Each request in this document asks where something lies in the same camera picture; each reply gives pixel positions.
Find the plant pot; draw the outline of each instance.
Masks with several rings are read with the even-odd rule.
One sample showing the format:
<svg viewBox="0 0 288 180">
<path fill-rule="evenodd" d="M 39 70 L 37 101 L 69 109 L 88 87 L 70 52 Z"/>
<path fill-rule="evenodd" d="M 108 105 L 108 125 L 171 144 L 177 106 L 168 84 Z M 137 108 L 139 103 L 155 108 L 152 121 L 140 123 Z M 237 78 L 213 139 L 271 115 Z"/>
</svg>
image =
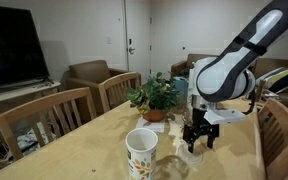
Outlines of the plant pot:
<svg viewBox="0 0 288 180">
<path fill-rule="evenodd" d="M 146 114 L 143 114 L 143 119 L 149 122 L 159 122 L 165 119 L 165 117 L 166 117 L 166 112 L 163 110 L 152 109 Z"/>
</svg>

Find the tv screen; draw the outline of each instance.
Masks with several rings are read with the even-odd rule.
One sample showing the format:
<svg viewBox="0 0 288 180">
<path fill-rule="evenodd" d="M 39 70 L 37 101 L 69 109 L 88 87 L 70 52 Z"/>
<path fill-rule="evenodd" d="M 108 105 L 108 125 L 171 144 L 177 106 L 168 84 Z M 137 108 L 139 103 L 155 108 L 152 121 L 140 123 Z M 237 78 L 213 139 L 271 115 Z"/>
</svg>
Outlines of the tv screen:
<svg viewBox="0 0 288 180">
<path fill-rule="evenodd" d="M 0 85 L 48 77 L 30 10 L 0 7 Z"/>
</svg>

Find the white door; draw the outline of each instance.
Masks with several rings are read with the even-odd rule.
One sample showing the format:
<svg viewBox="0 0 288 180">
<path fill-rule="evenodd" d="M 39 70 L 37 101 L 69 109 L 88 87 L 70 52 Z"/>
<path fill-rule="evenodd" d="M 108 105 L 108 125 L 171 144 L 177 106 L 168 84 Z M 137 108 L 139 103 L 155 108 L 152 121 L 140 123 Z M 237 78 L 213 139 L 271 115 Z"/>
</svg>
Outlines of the white door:
<svg viewBox="0 0 288 180">
<path fill-rule="evenodd" d="M 124 0 L 124 5 L 128 68 L 141 73 L 144 84 L 151 69 L 150 0 Z"/>
</svg>

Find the floral paper cup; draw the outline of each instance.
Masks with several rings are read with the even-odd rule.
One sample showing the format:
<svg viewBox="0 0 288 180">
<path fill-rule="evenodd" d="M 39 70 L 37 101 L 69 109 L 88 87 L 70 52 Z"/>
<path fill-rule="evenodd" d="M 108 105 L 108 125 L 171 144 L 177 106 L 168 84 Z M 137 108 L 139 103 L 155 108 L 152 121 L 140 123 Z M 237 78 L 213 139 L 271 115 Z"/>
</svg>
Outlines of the floral paper cup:
<svg viewBox="0 0 288 180">
<path fill-rule="evenodd" d="M 129 179 L 154 179 L 157 135 L 147 128 L 130 131 L 125 139 Z"/>
</svg>

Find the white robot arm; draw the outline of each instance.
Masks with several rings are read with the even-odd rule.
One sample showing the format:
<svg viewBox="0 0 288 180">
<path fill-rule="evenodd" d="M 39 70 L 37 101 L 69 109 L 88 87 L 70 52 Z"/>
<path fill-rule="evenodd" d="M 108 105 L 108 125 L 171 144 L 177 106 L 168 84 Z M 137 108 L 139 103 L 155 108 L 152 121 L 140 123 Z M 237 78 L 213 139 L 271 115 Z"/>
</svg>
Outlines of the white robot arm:
<svg viewBox="0 0 288 180">
<path fill-rule="evenodd" d="M 252 91 L 255 78 L 247 68 L 265 54 L 273 42 L 286 35 L 288 0 L 273 0 L 217 58 L 197 61 L 190 73 L 193 124 L 185 125 L 183 134 L 191 152 L 199 136 L 208 135 L 208 146 L 212 148 L 212 142 L 219 136 L 218 124 L 243 118 L 243 114 L 236 110 L 217 110 L 216 103 Z"/>
</svg>

